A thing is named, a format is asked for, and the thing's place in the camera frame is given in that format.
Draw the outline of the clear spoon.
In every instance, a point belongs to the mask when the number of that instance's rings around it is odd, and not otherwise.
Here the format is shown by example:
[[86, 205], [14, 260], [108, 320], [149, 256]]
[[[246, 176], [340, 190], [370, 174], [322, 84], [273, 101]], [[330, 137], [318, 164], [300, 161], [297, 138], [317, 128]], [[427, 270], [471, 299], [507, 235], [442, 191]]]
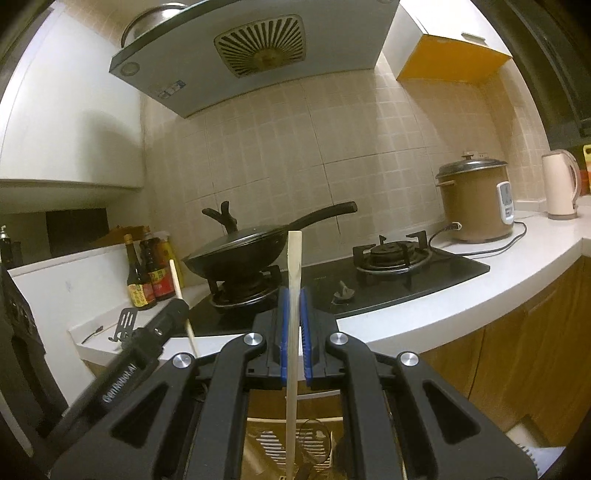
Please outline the clear spoon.
[[295, 434], [296, 479], [327, 479], [331, 469], [332, 434], [317, 419], [297, 426]]

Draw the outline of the dark soy sauce bottle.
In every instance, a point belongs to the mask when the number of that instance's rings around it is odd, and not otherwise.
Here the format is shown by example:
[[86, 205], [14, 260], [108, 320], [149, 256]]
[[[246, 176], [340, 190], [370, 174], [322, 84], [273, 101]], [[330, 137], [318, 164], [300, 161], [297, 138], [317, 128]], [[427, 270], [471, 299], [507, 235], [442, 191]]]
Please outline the dark soy sauce bottle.
[[127, 291], [132, 305], [138, 310], [147, 310], [156, 305], [152, 284], [147, 272], [138, 260], [131, 234], [123, 236], [128, 262]]

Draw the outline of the black gas stove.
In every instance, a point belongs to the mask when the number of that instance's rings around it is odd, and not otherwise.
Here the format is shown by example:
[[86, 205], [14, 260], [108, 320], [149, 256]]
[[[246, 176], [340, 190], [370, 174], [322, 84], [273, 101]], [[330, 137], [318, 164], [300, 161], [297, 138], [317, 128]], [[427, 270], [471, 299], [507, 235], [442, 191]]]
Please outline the black gas stove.
[[[490, 267], [436, 249], [424, 231], [405, 240], [356, 246], [351, 257], [305, 267], [301, 286], [311, 305], [341, 319], [424, 297], [484, 275]], [[195, 335], [245, 333], [256, 315], [273, 310], [287, 273], [266, 267], [249, 276], [212, 285], [211, 294], [189, 311]]]

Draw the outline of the red label sauce bottle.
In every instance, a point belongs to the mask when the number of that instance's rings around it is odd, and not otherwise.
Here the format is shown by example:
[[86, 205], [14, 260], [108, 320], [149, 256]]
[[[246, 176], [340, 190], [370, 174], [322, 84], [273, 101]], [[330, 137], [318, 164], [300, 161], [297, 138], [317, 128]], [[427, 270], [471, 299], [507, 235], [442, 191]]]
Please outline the red label sauce bottle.
[[143, 227], [143, 238], [139, 242], [142, 264], [148, 273], [157, 301], [163, 301], [175, 295], [169, 260], [172, 258], [171, 247], [160, 237], [154, 235], [148, 226]]

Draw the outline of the yellow plastic utensil basket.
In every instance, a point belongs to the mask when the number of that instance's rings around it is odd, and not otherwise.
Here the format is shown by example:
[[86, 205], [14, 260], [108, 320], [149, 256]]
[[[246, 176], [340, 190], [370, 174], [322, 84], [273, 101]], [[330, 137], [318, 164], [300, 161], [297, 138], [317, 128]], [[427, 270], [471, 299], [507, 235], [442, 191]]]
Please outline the yellow plastic utensil basket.
[[[352, 479], [352, 440], [339, 390], [297, 394], [297, 419], [287, 425], [284, 390], [252, 390], [247, 404], [242, 479]], [[287, 475], [287, 468], [293, 474]]]

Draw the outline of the black wok with lid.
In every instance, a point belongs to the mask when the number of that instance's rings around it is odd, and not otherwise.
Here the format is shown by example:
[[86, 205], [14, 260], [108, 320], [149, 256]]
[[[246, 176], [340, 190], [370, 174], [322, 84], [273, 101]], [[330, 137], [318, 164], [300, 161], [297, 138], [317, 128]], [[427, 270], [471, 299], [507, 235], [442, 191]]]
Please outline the black wok with lid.
[[279, 258], [290, 231], [301, 231], [312, 224], [358, 210], [355, 201], [342, 202], [295, 219], [284, 225], [263, 225], [238, 228], [238, 221], [229, 213], [229, 202], [221, 210], [205, 208], [201, 213], [226, 230], [226, 234], [197, 249], [182, 259], [193, 274], [207, 281], [228, 281], [262, 271]]

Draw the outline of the wooden base cabinets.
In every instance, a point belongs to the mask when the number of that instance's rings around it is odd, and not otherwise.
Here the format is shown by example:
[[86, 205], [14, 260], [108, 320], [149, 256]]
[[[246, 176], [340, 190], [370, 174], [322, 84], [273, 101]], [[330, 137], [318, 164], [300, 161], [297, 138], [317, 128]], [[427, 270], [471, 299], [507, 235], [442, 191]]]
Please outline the wooden base cabinets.
[[484, 279], [342, 318], [388, 355], [413, 350], [503, 431], [573, 440], [590, 409], [590, 260], [547, 267], [495, 295]]

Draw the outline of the brown rice cooker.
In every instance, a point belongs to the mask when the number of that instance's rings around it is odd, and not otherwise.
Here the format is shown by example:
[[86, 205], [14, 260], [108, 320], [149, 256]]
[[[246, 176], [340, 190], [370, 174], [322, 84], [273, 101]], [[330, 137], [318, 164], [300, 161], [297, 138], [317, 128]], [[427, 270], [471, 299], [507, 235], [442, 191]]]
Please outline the brown rice cooker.
[[456, 228], [455, 241], [482, 244], [513, 234], [515, 206], [506, 161], [467, 155], [439, 168], [436, 187], [446, 220]]

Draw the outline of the white electric kettle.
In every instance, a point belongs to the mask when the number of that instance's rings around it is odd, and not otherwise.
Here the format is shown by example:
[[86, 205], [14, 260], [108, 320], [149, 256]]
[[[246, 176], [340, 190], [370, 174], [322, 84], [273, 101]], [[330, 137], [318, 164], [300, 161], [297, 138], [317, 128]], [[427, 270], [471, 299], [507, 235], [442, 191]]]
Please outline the white electric kettle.
[[546, 209], [550, 219], [571, 220], [577, 217], [581, 175], [575, 157], [559, 149], [542, 156]]

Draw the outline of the range hood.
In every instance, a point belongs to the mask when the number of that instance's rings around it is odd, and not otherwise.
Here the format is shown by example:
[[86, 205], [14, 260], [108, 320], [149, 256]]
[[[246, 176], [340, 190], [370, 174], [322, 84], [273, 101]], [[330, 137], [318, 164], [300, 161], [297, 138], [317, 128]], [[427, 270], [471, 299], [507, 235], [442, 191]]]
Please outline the range hood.
[[395, 1], [200, 1], [124, 46], [109, 72], [182, 118], [310, 76], [372, 69]]

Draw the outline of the yellow oil bottle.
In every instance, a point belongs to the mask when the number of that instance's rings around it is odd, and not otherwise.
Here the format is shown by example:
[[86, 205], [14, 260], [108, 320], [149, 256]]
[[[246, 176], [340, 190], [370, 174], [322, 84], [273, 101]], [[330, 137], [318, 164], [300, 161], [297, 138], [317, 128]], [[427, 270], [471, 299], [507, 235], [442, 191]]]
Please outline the yellow oil bottle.
[[584, 184], [584, 192], [586, 195], [591, 191], [591, 145], [586, 144], [582, 147], [584, 157], [585, 169], [582, 172], [582, 179]]

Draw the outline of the dark window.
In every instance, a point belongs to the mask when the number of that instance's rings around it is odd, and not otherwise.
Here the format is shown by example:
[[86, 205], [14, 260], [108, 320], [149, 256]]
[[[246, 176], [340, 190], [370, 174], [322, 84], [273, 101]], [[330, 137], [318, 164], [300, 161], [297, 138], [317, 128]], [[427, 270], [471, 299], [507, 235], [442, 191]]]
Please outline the dark window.
[[511, 52], [553, 149], [590, 142], [590, 3], [477, 1]]

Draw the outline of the white orange wall cabinet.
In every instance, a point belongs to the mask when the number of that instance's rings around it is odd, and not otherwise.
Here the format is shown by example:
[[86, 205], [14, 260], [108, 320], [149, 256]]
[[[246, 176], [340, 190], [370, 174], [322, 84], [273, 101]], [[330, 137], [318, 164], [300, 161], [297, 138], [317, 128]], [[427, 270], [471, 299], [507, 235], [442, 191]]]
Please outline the white orange wall cabinet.
[[512, 58], [471, 1], [401, 1], [383, 47], [398, 80], [479, 83]]

